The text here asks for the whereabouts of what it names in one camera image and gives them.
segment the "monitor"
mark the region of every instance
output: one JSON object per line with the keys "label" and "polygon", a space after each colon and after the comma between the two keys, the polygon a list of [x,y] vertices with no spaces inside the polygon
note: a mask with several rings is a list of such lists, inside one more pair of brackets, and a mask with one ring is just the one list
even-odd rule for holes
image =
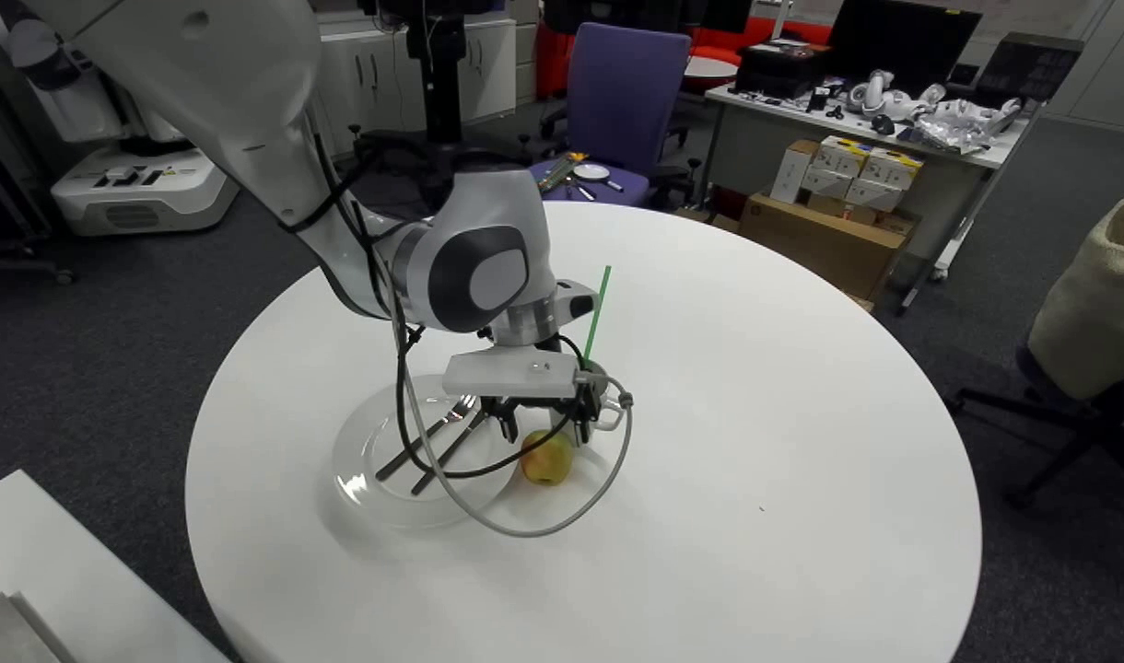
{"label": "monitor", "polygon": [[896,89],[922,93],[949,82],[976,24],[974,10],[912,0],[845,0],[824,71],[854,82],[892,71]]}

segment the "blue chair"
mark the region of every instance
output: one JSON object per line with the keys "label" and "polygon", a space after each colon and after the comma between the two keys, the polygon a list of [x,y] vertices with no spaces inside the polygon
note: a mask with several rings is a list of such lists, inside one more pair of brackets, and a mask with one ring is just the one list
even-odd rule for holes
{"label": "blue chair", "polygon": [[687,62],[687,32],[584,24],[569,71],[569,133],[557,149],[613,167],[617,186],[559,186],[547,197],[587,201],[579,191],[587,190],[601,203],[650,203]]}

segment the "gray carpet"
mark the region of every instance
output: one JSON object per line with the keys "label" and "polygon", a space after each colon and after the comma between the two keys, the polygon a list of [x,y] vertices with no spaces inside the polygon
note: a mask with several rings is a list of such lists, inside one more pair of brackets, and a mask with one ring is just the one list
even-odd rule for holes
{"label": "gray carpet", "polygon": [[[1038,126],[1025,160],[1038,171],[1006,182],[953,280],[883,321],[941,390],[1021,390],[1009,355],[1043,287],[1124,191],[1124,137]],[[236,337],[313,261],[252,201],[203,236],[49,253],[83,284],[0,280],[0,477],[25,470],[226,644],[187,559],[187,435]],[[966,427],[983,580],[957,663],[1124,663],[1124,477],[1100,457],[1015,511],[1003,492],[1054,447],[1048,431],[1015,431]]]}

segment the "chair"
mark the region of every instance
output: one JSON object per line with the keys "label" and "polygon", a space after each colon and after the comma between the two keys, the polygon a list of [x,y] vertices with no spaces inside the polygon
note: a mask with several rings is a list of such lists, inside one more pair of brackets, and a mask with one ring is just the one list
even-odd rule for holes
{"label": "chair", "polygon": [[584,24],[569,75],[565,152],[625,171],[632,190],[598,190],[607,203],[646,203],[660,179],[672,112],[689,62],[687,32]]}
{"label": "chair", "polygon": [[1071,435],[1070,447],[1015,494],[1017,506],[1027,506],[1089,450],[1107,450],[1124,473],[1124,201],[1091,230],[1078,261],[1048,293],[1021,352],[1021,371],[1033,390],[1043,396],[1043,406],[983,390],[957,390],[953,400],[953,413],[983,406]]}

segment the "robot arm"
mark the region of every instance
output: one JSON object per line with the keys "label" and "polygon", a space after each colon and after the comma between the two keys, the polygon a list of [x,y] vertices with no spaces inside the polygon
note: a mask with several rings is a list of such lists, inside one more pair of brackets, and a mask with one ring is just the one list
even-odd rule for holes
{"label": "robot arm", "polygon": [[[318,78],[318,25],[305,0],[30,0],[103,75],[166,116],[230,179],[291,230],[331,280],[342,305],[381,317],[364,230],[331,208],[331,186],[305,129]],[[499,363],[466,358],[445,385],[469,396],[570,400],[574,363],[531,375],[533,343],[590,309],[579,287],[557,287],[547,214],[528,175],[460,175],[445,208],[382,240],[382,274],[417,326],[490,327]]]}

